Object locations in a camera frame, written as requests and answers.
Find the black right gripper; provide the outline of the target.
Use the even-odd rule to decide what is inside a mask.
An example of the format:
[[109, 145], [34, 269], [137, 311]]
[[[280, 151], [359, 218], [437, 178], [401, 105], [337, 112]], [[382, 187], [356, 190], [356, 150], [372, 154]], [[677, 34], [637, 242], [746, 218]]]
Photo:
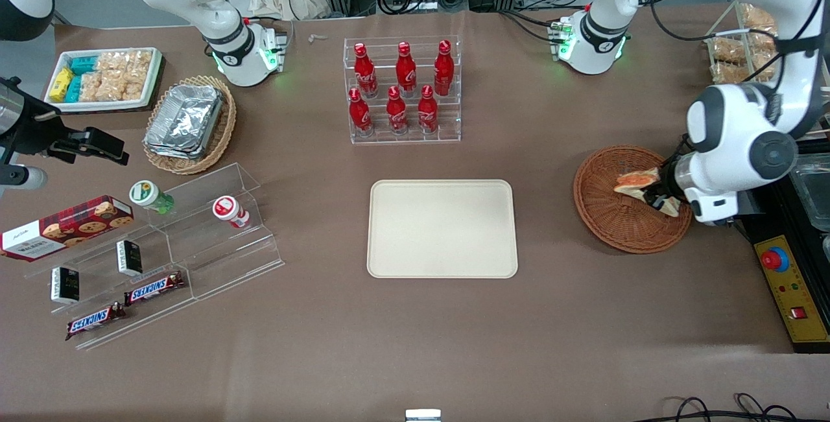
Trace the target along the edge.
[[45, 150], [51, 158], [75, 162], [79, 154], [77, 142], [85, 137], [85, 155], [107, 159], [118, 165], [128, 164], [125, 142], [95, 127], [85, 132], [63, 124], [60, 111], [42, 101], [23, 101], [13, 105], [17, 120], [13, 124], [13, 150]]

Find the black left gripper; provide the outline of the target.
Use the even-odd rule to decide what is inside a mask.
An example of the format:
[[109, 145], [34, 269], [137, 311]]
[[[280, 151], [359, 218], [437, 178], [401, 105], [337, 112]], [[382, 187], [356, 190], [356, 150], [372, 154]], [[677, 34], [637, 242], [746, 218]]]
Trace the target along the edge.
[[662, 191], [643, 191], [645, 203], [658, 211], [675, 209], [675, 198], [687, 201], [689, 162], [694, 150], [677, 150], [662, 163]]

